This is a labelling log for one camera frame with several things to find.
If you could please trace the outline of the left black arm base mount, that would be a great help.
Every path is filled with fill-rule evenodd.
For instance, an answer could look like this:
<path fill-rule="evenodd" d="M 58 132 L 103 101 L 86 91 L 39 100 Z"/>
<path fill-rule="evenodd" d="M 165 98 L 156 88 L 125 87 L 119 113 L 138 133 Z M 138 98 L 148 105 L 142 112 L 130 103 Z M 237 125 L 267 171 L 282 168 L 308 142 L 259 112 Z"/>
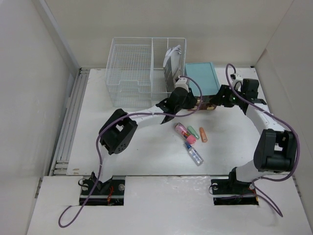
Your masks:
<path fill-rule="evenodd" d="M 83 205 L 88 194 L 96 181 L 94 173 L 89 178 L 82 178 L 78 181 L 81 187 L 79 205 Z M 126 186 L 126 177 L 113 176 L 111 179 L 102 183 L 98 182 L 96 188 L 92 192 L 86 206 L 123 206 L 124 205 L 124 192 Z"/>

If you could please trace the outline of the grey white manual booklet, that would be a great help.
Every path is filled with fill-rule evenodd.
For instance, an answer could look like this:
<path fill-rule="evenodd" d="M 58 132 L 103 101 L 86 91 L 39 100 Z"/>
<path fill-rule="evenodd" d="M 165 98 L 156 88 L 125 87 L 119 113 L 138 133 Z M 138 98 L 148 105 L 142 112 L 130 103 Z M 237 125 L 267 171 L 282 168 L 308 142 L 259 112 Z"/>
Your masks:
<path fill-rule="evenodd" d="M 168 48 L 165 54 L 163 72 L 167 92 L 172 92 L 175 88 L 176 79 L 179 75 L 181 55 L 181 45 Z"/>

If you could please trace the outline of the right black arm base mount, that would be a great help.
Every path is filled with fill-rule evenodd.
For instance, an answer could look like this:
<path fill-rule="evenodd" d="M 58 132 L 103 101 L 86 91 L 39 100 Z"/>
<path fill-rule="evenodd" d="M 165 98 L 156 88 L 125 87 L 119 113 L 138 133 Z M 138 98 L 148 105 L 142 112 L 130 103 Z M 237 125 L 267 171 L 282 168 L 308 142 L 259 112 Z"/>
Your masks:
<path fill-rule="evenodd" d="M 237 181 L 234 170 L 228 176 L 211 178 L 209 192 L 215 206 L 259 205 L 251 182 Z"/>

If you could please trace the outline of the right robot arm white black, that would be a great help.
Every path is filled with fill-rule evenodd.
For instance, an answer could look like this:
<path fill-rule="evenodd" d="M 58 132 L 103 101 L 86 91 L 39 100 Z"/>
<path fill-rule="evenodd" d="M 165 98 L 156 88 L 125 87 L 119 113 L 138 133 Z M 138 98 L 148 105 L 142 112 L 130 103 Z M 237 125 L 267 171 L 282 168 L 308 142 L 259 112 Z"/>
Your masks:
<path fill-rule="evenodd" d="M 226 186 L 233 193 L 271 173 L 292 174 L 298 163 L 300 143 L 297 134 L 270 113 L 267 103 L 258 98 L 258 88 L 256 79 L 236 79 L 232 85 L 221 85 L 218 93 L 210 100 L 216 106 L 238 106 L 260 134 L 253 159 L 233 168 L 228 175 Z"/>

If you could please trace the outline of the teal orange drawer box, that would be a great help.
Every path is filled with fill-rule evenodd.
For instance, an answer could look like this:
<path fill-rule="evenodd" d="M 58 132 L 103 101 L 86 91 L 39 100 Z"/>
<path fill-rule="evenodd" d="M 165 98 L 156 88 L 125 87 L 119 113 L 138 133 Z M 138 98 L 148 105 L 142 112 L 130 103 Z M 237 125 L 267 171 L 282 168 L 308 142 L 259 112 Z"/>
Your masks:
<path fill-rule="evenodd" d="M 185 64 L 184 75 L 196 81 L 201 88 L 202 96 L 212 98 L 220 89 L 213 62 L 187 63 Z"/>

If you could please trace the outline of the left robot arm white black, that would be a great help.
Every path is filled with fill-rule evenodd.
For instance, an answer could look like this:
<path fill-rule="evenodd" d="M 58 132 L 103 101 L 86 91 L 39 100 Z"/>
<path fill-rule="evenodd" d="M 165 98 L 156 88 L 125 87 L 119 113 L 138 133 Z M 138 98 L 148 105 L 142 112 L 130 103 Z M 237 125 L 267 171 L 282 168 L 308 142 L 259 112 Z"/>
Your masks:
<path fill-rule="evenodd" d="M 168 98 L 153 107 L 139 112 L 127 113 L 117 109 L 99 131 L 96 139 L 96 150 L 100 155 L 101 145 L 109 155 L 123 152 L 130 144 L 135 131 L 150 125 L 165 124 L 174 118 L 187 117 L 195 113 L 197 99 L 192 89 L 175 88 Z M 196 109 L 183 114 L 182 110 Z"/>

